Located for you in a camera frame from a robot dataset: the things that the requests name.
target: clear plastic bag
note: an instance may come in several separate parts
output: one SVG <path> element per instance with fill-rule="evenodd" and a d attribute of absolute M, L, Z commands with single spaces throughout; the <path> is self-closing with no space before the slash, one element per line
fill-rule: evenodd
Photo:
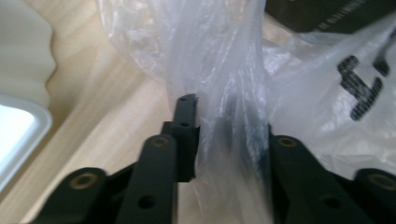
<path fill-rule="evenodd" d="M 301 139 L 330 171 L 396 175 L 396 13 L 354 35 L 263 48 L 274 134 Z"/>
<path fill-rule="evenodd" d="M 110 41 L 166 83 L 171 104 L 187 93 L 199 97 L 198 199 L 204 213 L 228 204 L 241 223 L 272 220 L 266 188 L 264 2 L 98 1 Z"/>

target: wooden table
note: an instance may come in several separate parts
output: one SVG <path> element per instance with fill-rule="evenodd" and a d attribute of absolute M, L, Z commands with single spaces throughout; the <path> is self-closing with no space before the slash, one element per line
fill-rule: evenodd
<path fill-rule="evenodd" d="M 32 220 L 58 183 L 79 168 L 113 174 L 136 161 L 143 141 L 172 118 L 164 85 L 112 47 L 94 0 L 26 2 L 54 31 L 57 68 L 47 84 L 53 125 L 0 195 L 5 224 Z M 224 206 L 203 217 L 192 184 L 179 186 L 178 208 L 178 223 L 237 223 Z"/>

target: screw hole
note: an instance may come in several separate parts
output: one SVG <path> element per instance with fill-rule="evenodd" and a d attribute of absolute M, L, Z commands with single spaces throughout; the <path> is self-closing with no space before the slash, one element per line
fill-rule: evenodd
<path fill-rule="evenodd" d="M 169 140 L 164 137 L 155 138 L 151 141 L 151 144 L 155 147 L 164 147 L 168 145 Z"/>
<path fill-rule="evenodd" d="M 139 207 L 149 209 L 152 208 L 155 203 L 155 198 L 153 196 L 144 196 L 139 200 Z"/>
<path fill-rule="evenodd" d="M 322 200 L 322 202 L 326 206 L 330 207 L 331 209 L 340 209 L 341 208 L 341 202 L 338 199 L 331 197 L 331 196 L 324 198 Z"/>
<path fill-rule="evenodd" d="M 69 185 L 72 189 L 87 189 L 96 182 L 97 178 L 94 173 L 85 173 L 74 177 Z"/>
<path fill-rule="evenodd" d="M 294 142 L 291 138 L 287 137 L 282 137 L 277 140 L 277 142 L 282 146 L 282 147 L 296 147 L 297 143 Z"/>
<path fill-rule="evenodd" d="M 368 179 L 382 189 L 396 190 L 396 181 L 385 175 L 372 174 L 368 176 Z"/>

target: black plastic part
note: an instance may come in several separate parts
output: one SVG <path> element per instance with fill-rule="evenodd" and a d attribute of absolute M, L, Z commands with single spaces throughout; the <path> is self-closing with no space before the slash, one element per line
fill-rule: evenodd
<path fill-rule="evenodd" d="M 177 140 L 177 182 L 190 182 L 195 178 L 199 140 L 199 128 L 195 123 L 196 104 L 195 94 L 178 98 L 174 121 L 163 124 L 162 133 L 170 134 Z"/>
<path fill-rule="evenodd" d="M 116 224 L 174 223 L 177 203 L 177 142 L 150 137 L 125 192 Z"/>
<path fill-rule="evenodd" d="M 108 198 L 102 192 L 106 173 L 97 168 L 83 168 L 67 176 L 47 199 L 31 224 L 94 224 L 101 223 L 98 212 Z"/>
<path fill-rule="evenodd" d="M 270 144 L 276 223 L 374 223 L 299 140 L 272 136 Z"/>
<path fill-rule="evenodd" d="M 334 176 L 375 223 L 396 223 L 396 176 L 377 169 L 359 170 L 352 181 Z"/>

